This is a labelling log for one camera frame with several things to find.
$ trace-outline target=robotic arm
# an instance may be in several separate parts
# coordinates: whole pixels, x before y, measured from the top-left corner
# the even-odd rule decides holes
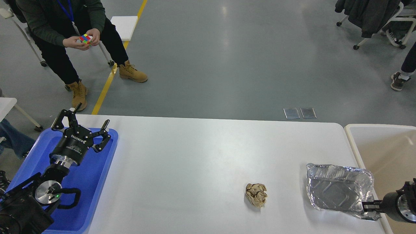
[[[78,204],[81,191],[78,188],[63,188],[62,180],[69,174],[71,166],[79,166],[89,148],[100,152],[111,136],[108,134],[106,120],[98,132],[78,124],[75,110],[62,110],[51,129],[61,131],[63,136],[50,153],[50,166],[43,174],[36,173],[1,197],[0,234],[41,234],[54,220],[51,214],[56,209],[71,209]],[[64,129],[62,120],[68,118],[69,128]],[[99,144],[93,138],[102,136]],[[62,205],[63,194],[75,194],[72,204]]]
[[[386,194],[383,200],[362,204],[364,212],[386,213],[393,220],[416,224],[416,179],[405,182],[401,189]]]

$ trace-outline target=silver foil container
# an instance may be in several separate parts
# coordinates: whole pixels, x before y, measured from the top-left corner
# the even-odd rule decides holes
[[[374,201],[373,174],[366,169],[308,163],[306,191],[318,210],[341,211],[359,219],[376,221],[377,212],[364,212],[362,202]]]

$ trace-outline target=yellow floor line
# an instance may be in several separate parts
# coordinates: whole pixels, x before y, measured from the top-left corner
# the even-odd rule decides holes
[[[140,16],[141,16],[141,14],[144,10],[144,7],[146,6],[146,3],[147,3],[147,0],[143,0],[143,3],[141,4],[141,7],[139,9],[139,12],[137,13],[136,26],[137,26],[137,23],[140,20]],[[125,41],[123,43],[123,46],[124,46],[125,49],[127,49],[128,45],[129,45],[129,41]],[[117,69],[118,69],[117,65],[114,65],[113,68],[111,69],[111,73],[108,75],[108,78],[107,78],[107,81],[105,82],[104,88],[101,91],[100,96],[98,97],[97,103],[95,103],[94,109],[92,110],[92,113],[91,113],[92,115],[97,115],[98,111],[100,111],[101,105],[103,104],[104,98],[107,95],[107,92],[110,88],[111,83],[113,82],[114,75],[116,74]]]

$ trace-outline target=black pants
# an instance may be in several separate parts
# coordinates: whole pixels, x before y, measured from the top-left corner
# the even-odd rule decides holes
[[[75,25],[77,26],[81,35],[85,34],[86,31],[92,28],[91,21],[86,9],[74,15],[74,17]],[[66,38],[76,35],[70,20],[54,20],[50,24],[54,30]],[[33,35],[33,33],[31,33],[31,36],[35,41],[35,44],[42,52],[42,58],[46,61],[46,63],[48,63],[52,71],[55,72],[55,74],[57,74],[65,84],[68,85],[79,80],[78,74],[75,71],[71,61],[69,60],[65,47],[46,42]],[[111,24],[110,20],[107,18],[105,20],[104,29],[100,35],[100,41],[102,41],[115,63],[124,64],[125,61],[129,60],[120,35],[116,31],[116,27]]]
[[[407,73],[412,73],[416,70],[416,42],[407,54],[406,59],[404,59],[401,70]]]

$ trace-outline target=hand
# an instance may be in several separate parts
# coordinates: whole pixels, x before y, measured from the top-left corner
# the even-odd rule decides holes
[[[62,41],[62,44],[64,44],[65,47],[70,47],[70,48],[79,49],[79,50],[89,49],[89,44],[77,42],[77,40],[79,40],[79,37],[73,36],[73,37],[64,39]]]
[[[88,36],[92,36],[91,45],[96,46],[100,43],[100,31],[96,28],[90,29],[86,32]]]

